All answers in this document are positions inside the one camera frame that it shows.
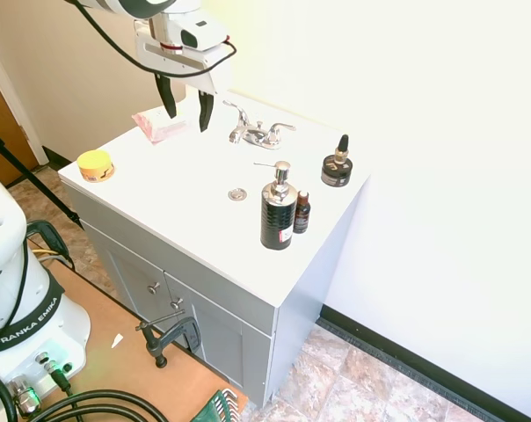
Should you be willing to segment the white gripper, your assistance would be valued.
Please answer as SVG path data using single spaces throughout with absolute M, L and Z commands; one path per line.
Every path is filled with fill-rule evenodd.
M 201 133 L 208 128 L 214 96 L 230 87 L 230 47 L 227 30 L 203 11 L 160 13 L 134 22 L 136 56 L 152 69 L 182 76 L 184 84 L 198 90 Z M 156 88 L 171 119 L 176 101 L 167 76 L 155 74 Z

